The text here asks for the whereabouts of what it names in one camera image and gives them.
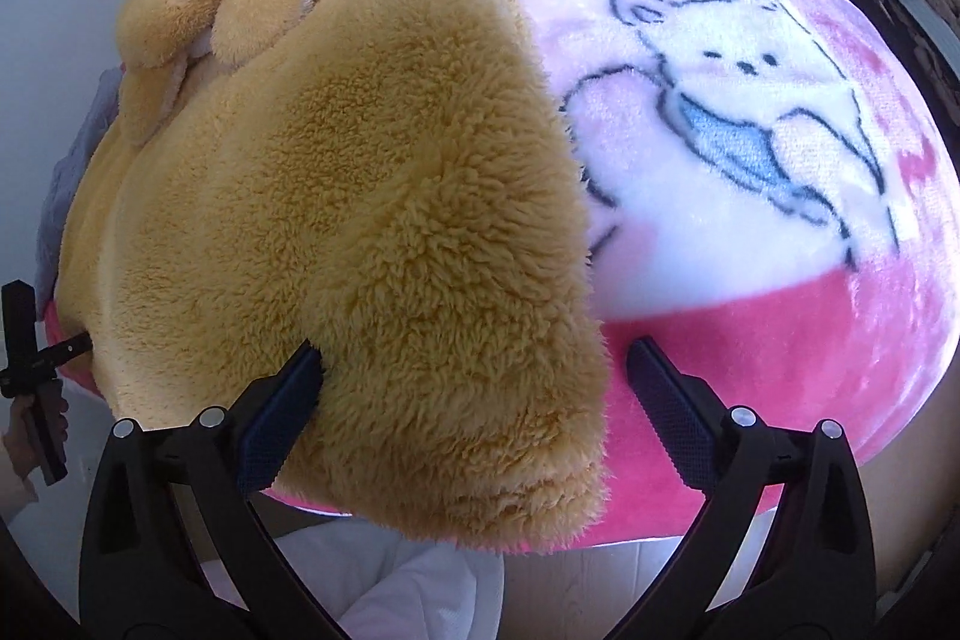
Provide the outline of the person's left hand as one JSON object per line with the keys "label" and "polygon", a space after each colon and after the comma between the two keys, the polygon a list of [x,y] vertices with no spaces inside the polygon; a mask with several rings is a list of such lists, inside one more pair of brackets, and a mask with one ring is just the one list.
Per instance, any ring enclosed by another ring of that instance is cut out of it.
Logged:
{"label": "person's left hand", "polygon": [[[68,438],[68,403],[60,390],[53,395],[53,401],[55,401],[55,413],[57,413],[52,427],[53,442],[64,445]],[[7,450],[13,466],[13,473],[21,481],[26,481],[32,471],[39,468],[39,456],[31,445],[28,432],[28,413],[32,403],[34,403],[32,396],[14,398],[10,406],[8,429],[2,437],[3,447]]]}

